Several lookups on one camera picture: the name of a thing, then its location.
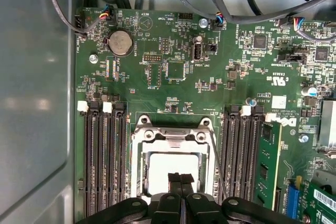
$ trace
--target chip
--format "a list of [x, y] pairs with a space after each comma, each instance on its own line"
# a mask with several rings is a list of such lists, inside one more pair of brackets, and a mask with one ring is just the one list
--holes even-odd
[[266, 49], [267, 37], [265, 35], [255, 35], [253, 40], [253, 48]]
[[267, 180], [267, 174], [268, 174], [268, 168], [266, 165], [261, 164], [260, 165], [260, 176], [264, 179]]
[[316, 61], [328, 61], [329, 49], [326, 47], [316, 48], [315, 60]]
[[265, 140], [270, 141], [272, 136], [272, 127], [264, 124], [262, 135], [264, 136]]

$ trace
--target white label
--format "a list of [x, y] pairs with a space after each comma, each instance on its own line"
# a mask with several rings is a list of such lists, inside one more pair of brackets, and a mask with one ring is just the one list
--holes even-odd
[[285, 79], [283, 77], [273, 76], [273, 86], [286, 86]]
[[329, 220], [326, 216], [322, 215], [321, 222], [324, 224], [334, 224], [331, 220]]
[[287, 96], [273, 95], [272, 97], [272, 109], [285, 109], [287, 102]]
[[331, 198], [327, 197], [323, 193], [320, 193], [316, 189], [314, 190], [314, 198], [319, 202], [325, 204], [331, 210], [336, 211], [336, 201], [333, 201]]

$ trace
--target integrated circuit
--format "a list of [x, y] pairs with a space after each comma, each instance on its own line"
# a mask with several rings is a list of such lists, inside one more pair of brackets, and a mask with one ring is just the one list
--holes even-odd
[[316, 48], [315, 61], [328, 61], [329, 49], [327, 47]]
[[265, 35], [255, 35], [254, 40], [253, 40], [253, 48], [266, 49], [267, 48], [267, 37]]
[[166, 73], [168, 80], [183, 80], [185, 77], [184, 62], [170, 61], [168, 64], [168, 72]]

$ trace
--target capacitor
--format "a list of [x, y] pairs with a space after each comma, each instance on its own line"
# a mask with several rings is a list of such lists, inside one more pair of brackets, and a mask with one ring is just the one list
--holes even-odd
[[304, 87], [301, 90], [301, 94], [304, 97], [315, 97], [317, 95], [317, 89], [314, 87]]
[[203, 38], [201, 37], [201, 35], [198, 35], [196, 37], [193, 38], [193, 43], [201, 43], [203, 41]]
[[198, 25], [200, 26], [200, 28], [207, 28], [209, 25], [209, 22], [206, 18], [201, 18], [198, 22]]
[[251, 107], [257, 106], [257, 100], [252, 99], [251, 97], [246, 98], [245, 103], [246, 103], [246, 105], [249, 105]]

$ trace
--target small black chip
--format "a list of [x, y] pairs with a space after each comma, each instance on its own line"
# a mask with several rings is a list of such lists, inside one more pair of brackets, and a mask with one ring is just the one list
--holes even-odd
[[265, 35], [255, 35], [253, 40], [253, 48], [266, 49], [267, 37]]
[[267, 173], [268, 173], [267, 166], [264, 164], [261, 164], [260, 165], [260, 175], [264, 180], [267, 180]]
[[272, 137], [272, 128], [270, 126], [264, 124], [263, 129], [264, 130], [262, 131], [262, 135], [263, 135], [264, 139], [270, 141], [271, 137]]
[[315, 60], [316, 61], [328, 61], [329, 49], [326, 47], [316, 48]]
[[172, 105], [171, 109], [170, 109], [170, 112], [177, 113], [177, 106], [176, 105]]
[[228, 89], [234, 89], [234, 88], [236, 87], [236, 82], [235, 82], [235, 81], [228, 81], [228, 82], [226, 83], [226, 87], [227, 87]]
[[306, 117], [307, 117], [307, 110], [305, 110], [305, 109], [301, 109], [300, 117], [302, 117], [302, 118], [306, 118]]
[[215, 83], [210, 83], [209, 88], [210, 88], [210, 90], [217, 90], [217, 84], [215, 84]]

